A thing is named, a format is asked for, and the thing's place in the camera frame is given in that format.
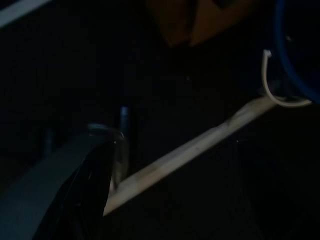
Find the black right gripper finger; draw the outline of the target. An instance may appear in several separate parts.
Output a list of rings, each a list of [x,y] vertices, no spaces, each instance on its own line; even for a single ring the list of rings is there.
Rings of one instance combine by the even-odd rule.
[[[86,155],[50,204],[37,240],[99,240],[115,152],[109,140]]]

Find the light wood table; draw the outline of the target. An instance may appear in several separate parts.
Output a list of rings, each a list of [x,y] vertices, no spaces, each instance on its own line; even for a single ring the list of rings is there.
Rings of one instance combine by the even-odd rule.
[[[216,146],[270,109],[275,103],[267,97],[254,99],[238,110],[230,119],[213,127],[175,150],[157,159],[122,181],[111,194],[103,215],[111,213],[157,182],[178,170],[208,149]]]

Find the brown cardboard piece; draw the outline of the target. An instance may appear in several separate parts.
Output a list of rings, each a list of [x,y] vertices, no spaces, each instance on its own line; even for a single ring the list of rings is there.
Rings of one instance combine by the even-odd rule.
[[[195,46],[254,12],[260,0],[143,0],[170,47]]]

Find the blue plastic bucket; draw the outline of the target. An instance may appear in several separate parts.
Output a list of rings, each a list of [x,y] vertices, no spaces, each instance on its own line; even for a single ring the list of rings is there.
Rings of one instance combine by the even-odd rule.
[[[320,104],[320,0],[276,0],[275,52],[294,86]]]

